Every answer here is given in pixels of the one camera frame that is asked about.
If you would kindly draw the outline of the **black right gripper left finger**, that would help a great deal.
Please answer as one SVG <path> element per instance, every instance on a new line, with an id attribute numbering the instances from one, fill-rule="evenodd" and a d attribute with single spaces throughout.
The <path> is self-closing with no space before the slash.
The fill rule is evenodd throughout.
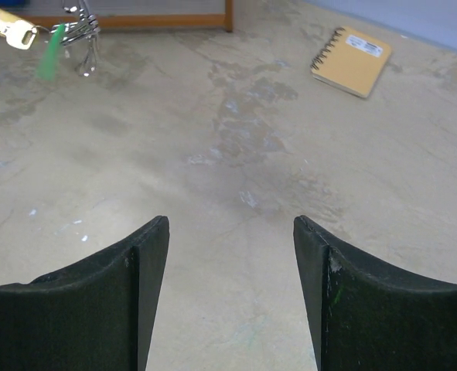
<path id="1" fill-rule="evenodd" d="M 0 286 L 0 370 L 143 370 L 169 249 L 157 216 L 28 284 Z"/>

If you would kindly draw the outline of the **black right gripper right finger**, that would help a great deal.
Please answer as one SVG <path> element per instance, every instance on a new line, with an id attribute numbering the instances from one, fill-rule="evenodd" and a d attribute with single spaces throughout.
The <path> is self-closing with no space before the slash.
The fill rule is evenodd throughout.
<path id="1" fill-rule="evenodd" d="M 457 370 L 457 284 L 396 267 L 307 216 L 293 239 L 320 370 Z"/>

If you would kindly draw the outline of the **green tag key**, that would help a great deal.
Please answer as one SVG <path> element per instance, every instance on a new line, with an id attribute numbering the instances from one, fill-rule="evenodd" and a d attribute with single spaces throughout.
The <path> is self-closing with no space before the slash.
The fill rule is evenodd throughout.
<path id="1" fill-rule="evenodd" d="M 36 70 L 37 77 L 43 80 L 52 81 L 56 76 L 58 55 L 61 48 L 63 37 L 65 36 L 64 24 L 59 24 L 51 33 L 46 50 L 39 61 Z"/>

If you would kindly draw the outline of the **large silver keyring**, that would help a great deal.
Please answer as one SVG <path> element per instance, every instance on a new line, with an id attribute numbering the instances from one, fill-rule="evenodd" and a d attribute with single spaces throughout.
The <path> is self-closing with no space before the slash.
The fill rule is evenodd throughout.
<path id="1" fill-rule="evenodd" d="M 97 16 L 91 11 L 89 2 L 86 0 L 78 0 L 72 6 L 68 6 L 66 1 L 60 3 L 63 11 L 76 16 L 77 20 L 55 24 L 49 34 L 52 37 L 56 36 L 60 46 L 65 48 L 78 42 L 87 43 L 85 57 L 77 64 L 76 72 L 81 77 L 89 77 L 97 68 L 97 42 L 101 30 Z"/>

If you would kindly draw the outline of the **yellow tag key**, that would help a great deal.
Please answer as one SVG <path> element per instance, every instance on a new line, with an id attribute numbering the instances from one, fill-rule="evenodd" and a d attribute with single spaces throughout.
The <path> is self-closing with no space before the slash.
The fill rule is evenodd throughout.
<path id="1" fill-rule="evenodd" d="M 38 30 L 34 24 L 19 16 L 0 9 L 0 36 L 15 49 L 28 50 Z"/>

